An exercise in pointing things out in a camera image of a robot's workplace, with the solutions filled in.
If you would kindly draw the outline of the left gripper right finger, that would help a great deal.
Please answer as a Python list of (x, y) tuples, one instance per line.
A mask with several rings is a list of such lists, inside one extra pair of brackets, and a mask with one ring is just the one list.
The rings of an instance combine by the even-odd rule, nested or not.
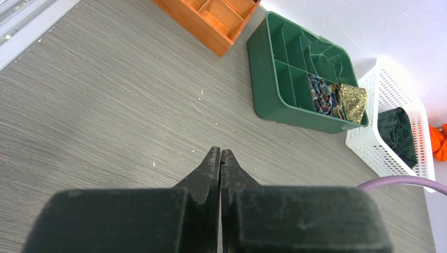
[(224, 252), (392, 252), (377, 205), (353, 187), (262, 186), (221, 155)]

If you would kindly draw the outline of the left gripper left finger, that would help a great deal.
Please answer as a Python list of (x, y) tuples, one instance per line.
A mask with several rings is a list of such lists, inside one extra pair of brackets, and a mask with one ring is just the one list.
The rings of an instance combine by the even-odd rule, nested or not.
[(171, 188), (72, 189), (44, 205), (23, 252), (216, 252), (220, 157)]

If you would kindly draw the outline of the rolled orange brown tie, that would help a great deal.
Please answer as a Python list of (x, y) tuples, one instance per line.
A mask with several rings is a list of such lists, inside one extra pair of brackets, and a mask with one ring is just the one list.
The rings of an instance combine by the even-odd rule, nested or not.
[(346, 120), (346, 115), (342, 102), (341, 86), (338, 83), (330, 85), (331, 98), (332, 98), (332, 110), (333, 115), (336, 118)]

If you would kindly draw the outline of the rolled colourful striped tie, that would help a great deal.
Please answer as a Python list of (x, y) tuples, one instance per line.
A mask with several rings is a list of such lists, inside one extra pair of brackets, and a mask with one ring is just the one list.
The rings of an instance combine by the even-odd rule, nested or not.
[(329, 87), (322, 77), (308, 76), (314, 111), (327, 116), (334, 116), (333, 99)]

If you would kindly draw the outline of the rolled olive gold tie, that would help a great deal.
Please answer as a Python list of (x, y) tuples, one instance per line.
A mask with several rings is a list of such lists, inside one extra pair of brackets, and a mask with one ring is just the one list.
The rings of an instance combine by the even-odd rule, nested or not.
[(342, 83), (341, 92), (347, 120), (360, 124), (367, 104), (366, 89)]

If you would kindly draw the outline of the green compartment tray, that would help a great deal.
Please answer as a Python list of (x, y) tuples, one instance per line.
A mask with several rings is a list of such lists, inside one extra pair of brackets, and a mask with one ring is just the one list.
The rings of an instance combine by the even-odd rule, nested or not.
[(331, 84), (358, 87), (348, 53), (333, 42), (298, 24), (268, 12), (247, 41), (250, 74), (257, 115), (297, 127), (340, 133), (366, 127), (314, 111), (308, 76)]

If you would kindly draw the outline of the dark green tie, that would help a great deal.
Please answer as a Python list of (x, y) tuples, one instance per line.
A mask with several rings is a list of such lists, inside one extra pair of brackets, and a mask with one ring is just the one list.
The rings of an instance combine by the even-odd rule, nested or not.
[(409, 168), (417, 165), (411, 121), (402, 107), (379, 113), (377, 128), (382, 140)]

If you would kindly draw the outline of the white plastic basket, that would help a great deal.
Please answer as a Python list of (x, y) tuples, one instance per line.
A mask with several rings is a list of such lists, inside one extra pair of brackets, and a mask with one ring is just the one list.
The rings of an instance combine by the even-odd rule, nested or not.
[[(410, 76), (401, 65), (385, 55), (362, 76), (358, 85), (367, 91), (365, 115), (368, 125), (347, 132), (345, 144), (379, 177), (418, 176), (436, 180), (426, 109), (411, 89)], [(382, 139), (378, 115), (401, 107), (410, 120), (417, 164), (410, 168)]]

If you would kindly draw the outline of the orange compartment tray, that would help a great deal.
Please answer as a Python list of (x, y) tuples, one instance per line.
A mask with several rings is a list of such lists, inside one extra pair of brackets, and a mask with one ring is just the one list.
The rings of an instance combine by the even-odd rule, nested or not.
[(260, 1), (156, 0), (153, 3), (222, 57), (234, 45)]

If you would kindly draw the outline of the orange cloth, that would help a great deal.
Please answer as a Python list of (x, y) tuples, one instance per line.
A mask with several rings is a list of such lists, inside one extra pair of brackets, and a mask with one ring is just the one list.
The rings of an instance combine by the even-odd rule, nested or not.
[(429, 127), (433, 158), (446, 162), (446, 123), (440, 128)]

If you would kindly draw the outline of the aluminium front rail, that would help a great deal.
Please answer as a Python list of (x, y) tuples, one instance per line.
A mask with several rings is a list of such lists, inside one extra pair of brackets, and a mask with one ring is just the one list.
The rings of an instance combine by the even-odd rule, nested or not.
[(80, 0), (1, 1), (1, 71), (79, 3)]

